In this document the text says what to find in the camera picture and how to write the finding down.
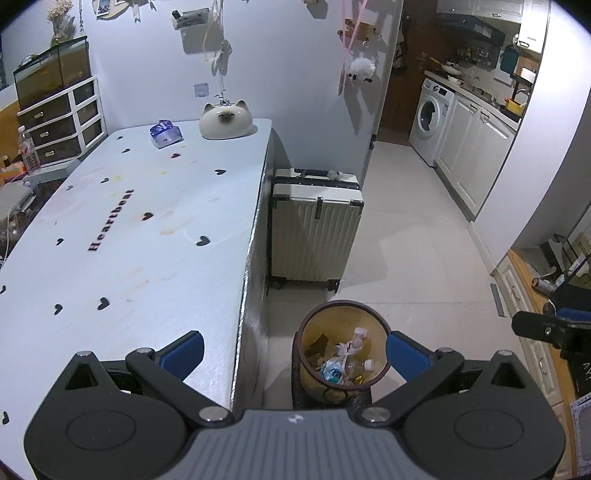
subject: wooden floor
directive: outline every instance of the wooden floor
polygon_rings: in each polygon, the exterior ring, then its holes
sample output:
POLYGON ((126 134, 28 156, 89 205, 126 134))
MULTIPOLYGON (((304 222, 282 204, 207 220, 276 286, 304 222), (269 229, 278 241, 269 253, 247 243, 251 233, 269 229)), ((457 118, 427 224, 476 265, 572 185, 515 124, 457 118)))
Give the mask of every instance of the wooden floor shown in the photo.
POLYGON ((393 143, 397 145, 404 145, 405 147, 410 147, 410 143, 408 143, 408 133, 406 132, 398 132, 391 128, 379 127, 378 129, 378 137, 376 139, 378 142, 386 142, 386 143, 393 143))

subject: range hood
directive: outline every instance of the range hood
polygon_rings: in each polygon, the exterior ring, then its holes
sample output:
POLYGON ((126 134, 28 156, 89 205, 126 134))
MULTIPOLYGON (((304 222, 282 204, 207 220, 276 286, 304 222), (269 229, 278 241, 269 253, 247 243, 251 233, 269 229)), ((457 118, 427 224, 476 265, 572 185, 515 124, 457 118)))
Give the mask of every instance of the range hood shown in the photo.
POLYGON ((505 44, 505 34, 499 29, 472 15, 437 14, 443 25, 459 30, 459 33, 474 40, 483 41, 496 47, 505 44))

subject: table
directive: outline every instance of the table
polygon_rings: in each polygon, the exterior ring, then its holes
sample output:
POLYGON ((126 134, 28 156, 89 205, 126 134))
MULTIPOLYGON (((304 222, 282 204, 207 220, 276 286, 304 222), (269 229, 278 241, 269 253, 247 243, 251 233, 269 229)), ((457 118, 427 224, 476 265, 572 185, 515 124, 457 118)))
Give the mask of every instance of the table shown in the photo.
POLYGON ((115 132, 28 227, 0 270, 0 459, 16 474, 34 479, 23 435, 77 351, 123 359, 199 330, 185 383, 260 406, 272 142, 271 121, 254 124, 210 141, 179 122, 185 140, 162 150, 149 127, 115 132))

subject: white cabinet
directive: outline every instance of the white cabinet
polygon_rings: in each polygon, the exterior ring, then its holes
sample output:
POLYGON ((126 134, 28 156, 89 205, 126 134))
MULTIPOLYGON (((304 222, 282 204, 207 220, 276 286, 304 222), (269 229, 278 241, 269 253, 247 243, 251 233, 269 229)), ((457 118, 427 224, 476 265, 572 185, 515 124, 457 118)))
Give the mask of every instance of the white cabinet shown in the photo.
POLYGON ((520 23, 523 0, 477 0, 473 15, 520 23))
POLYGON ((459 155, 469 140, 469 131, 475 122, 478 106, 456 96, 452 110, 443 145, 436 158, 437 164, 450 181, 459 155))
POLYGON ((436 162, 474 215, 491 190, 514 136, 486 110, 456 97, 436 162))
POLYGON ((548 22, 548 0, 525 0, 517 44, 541 54, 548 22))
POLYGON ((438 0, 438 14, 472 15, 477 0, 438 0))

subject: tile floor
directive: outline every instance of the tile floor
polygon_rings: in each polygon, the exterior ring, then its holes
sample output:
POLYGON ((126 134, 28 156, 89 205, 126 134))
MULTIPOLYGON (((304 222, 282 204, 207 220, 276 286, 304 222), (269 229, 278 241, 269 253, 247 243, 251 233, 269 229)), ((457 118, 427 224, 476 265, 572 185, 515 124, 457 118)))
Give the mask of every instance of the tile floor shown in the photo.
MULTIPOLYGON (((490 288, 494 280, 468 222, 412 147, 376 142, 363 197, 365 208, 339 292, 305 285, 269 291, 265 406, 291 408, 293 336, 313 307, 331 299, 370 305, 393 330, 430 349, 450 346, 472 359, 509 349, 525 364, 510 317, 497 314, 490 288)), ((390 369, 372 387, 374 400, 403 382, 390 369)))

